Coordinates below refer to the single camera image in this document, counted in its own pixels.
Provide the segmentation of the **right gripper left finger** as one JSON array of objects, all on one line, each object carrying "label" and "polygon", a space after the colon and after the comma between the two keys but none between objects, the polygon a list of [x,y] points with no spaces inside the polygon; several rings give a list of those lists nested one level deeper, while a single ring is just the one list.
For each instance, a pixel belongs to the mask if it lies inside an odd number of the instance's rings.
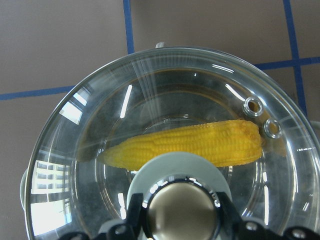
[{"label": "right gripper left finger", "polygon": [[108,240],[147,240],[143,233],[144,195],[134,193],[129,201],[126,219],[116,220],[107,230]]}]

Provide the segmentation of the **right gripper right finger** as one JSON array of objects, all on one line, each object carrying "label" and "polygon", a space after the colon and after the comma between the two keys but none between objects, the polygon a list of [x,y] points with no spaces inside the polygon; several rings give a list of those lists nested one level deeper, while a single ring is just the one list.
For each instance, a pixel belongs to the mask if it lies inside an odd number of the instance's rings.
[{"label": "right gripper right finger", "polygon": [[258,223],[244,220],[225,192],[217,192],[216,195],[220,203],[220,238],[222,240],[258,240],[260,237]]}]

